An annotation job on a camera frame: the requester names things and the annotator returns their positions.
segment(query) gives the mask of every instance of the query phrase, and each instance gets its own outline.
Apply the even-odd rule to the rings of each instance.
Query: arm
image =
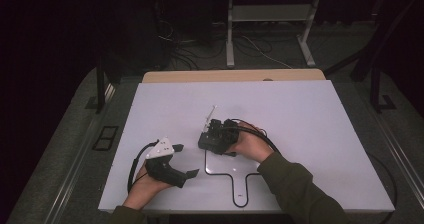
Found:
[[[240,126],[251,128],[245,123]],[[298,163],[290,163],[260,138],[240,132],[228,152],[237,152],[261,163],[263,176],[281,209],[296,223],[349,223],[343,209],[312,182],[312,174]]]
[[[141,223],[144,215],[140,212],[143,207],[153,199],[160,191],[171,185],[157,181],[147,175],[144,165],[136,176],[128,197],[122,206],[117,206],[109,219],[109,224],[136,224]]]

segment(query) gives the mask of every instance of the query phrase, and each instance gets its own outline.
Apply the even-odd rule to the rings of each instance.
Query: dark background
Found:
[[[157,1],[0,0],[1,81],[5,86],[1,92],[0,223],[7,220],[76,88],[99,58],[113,82],[160,70],[167,65],[167,49],[172,46],[156,37],[160,31],[157,18],[172,22],[205,44],[211,36],[210,23],[226,20],[227,0],[160,0],[162,6],[152,8]],[[317,24],[369,20],[374,1],[321,0]],[[416,99],[420,110],[424,106],[420,80],[424,65],[417,63],[423,60],[418,4],[422,7],[422,0],[402,23],[407,32],[394,34],[381,62],[390,64],[387,72],[397,77],[398,85],[408,98]],[[398,41],[405,38],[409,41]],[[409,66],[399,69],[399,62]],[[410,78],[408,68],[416,79]]]

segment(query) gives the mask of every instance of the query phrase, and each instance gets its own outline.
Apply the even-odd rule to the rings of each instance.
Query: table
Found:
[[[233,196],[237,182],[206,174],[211,162],[206,165],[205,160],[227,158],[197,147],[213,104],[219,106],[213,118],[241,118],[267,130],[283,155],[311,171],[314,183],[344,210],[394,210],[331,82],[314,69],[147,73],[134,97],[99,209],[113,211],[122,203],[132,159],[145,144],[168,136],[174,144],[185,145],[171,166],[200,171],[182,189],[159,193],[145,212],[280,213],[260,176],[245,178],[248,203],[238,207]]]

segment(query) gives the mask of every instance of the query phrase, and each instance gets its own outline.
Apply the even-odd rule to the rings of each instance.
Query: background desk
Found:
[[[222,75],[223,80],[240,82],[188,81],[190,76],[204,81],[196,76],[212,77],[220,72],[191,72],[186,73],[186,78],[183,72],[173,72],[179,76],[173,80],[180,83],[139,85],[99,209],[112,211],[122,203],[132,159],[147,143],[168,136],[174,144],[185,145],[183,152],[174,155],[171,165],[181,171],[200,169],[200,172],[196,178],[188,180],[184,188],[161,192],[146,206],[146,212],[280,212],[260,176],[247,178],[249,203],[238,208],[231,198],[231,179],[205,173],[205,152],[197,147],[197,141],[204,117],[212,105],[217,104],[219,108],[213,118],[240,118],[267,130],[284,156],[304,164],[314,175],[315,183],[346,211],[393,210],[331,82],[322,80],[319,71],[290,70],[298,79],[301,73],[312,79],[300,82],[241,81],[243,76],[244,80],[252,80],[256,71],[221,72],[228,74]],[[152,73],[145,78],[153,82],[173,73]],[[258,73],[259,80],[278,76],[275,70]],[[320,131],[323,128],[333,131]]]

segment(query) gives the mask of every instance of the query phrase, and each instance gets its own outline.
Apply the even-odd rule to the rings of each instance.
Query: olive green sleeve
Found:
[[[109,224],[141,224],[143,222],[144,215],[137,210],[117,206],[115,211],[113,211],[111,218],[109,219]]]
[[[258,172],[281,209],[296,223],[349,223],[339,203],[312,183],[312,174],[302,165],[273,153],[261,163]]]

